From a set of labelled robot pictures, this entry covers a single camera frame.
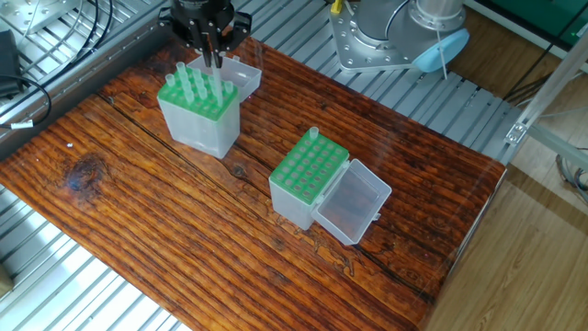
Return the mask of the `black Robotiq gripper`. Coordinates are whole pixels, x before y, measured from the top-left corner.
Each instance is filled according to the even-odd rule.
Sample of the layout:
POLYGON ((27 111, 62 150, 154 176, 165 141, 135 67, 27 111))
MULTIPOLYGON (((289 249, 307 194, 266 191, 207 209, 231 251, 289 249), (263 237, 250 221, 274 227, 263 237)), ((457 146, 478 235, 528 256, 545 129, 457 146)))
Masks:
POLYGON ((206 28, 212 22, 213 58, 216 68, 222 67, 224 51, 234 51, 251 33, 253 17, 235 12, 230 0, 174 0, 173 7, 160 10, 160 24, 168 27, 188 48, 212 65, 212 53, 206 28))

